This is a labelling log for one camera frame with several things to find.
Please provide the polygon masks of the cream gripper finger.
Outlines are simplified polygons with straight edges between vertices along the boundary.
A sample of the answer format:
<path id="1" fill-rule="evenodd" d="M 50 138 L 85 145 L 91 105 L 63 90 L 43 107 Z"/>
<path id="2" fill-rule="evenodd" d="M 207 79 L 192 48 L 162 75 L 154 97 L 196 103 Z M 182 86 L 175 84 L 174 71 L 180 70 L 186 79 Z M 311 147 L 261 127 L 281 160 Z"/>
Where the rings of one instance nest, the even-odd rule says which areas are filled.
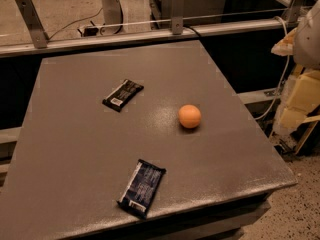
<path id="1" fill-rule="evenodd" d="M 296 32 L 297 29 L 294 28 L 289 33 L 287 33 L 283 39 L 281 39 L 272 47 L 271 52 L 278 56 L 292 55 Z"/>
<path id="2" fill-rule="evenodd" d="M 281 128 L 295 130 L 302 123 L 311 121 L 308 116 L 320 105 L 320 71 L 308 70 L 296 80 L 280 113 Z"/>

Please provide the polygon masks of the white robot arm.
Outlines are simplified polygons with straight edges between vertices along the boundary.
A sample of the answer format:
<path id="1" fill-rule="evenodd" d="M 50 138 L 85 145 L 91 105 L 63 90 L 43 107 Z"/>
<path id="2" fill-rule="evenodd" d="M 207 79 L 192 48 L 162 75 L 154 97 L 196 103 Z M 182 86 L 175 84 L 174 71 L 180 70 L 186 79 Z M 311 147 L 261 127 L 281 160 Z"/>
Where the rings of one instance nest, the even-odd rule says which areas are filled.
<path id="1" fill-rule="evenodd" d="M 276 43 L 271 52 L 292 55 L 305 71 L 286 80 L 277 108 L 273 130 L 289 134 L 305 123 L 307 115 L 320 105 L 320 15 L 312 8 L 298 26 Z"/>

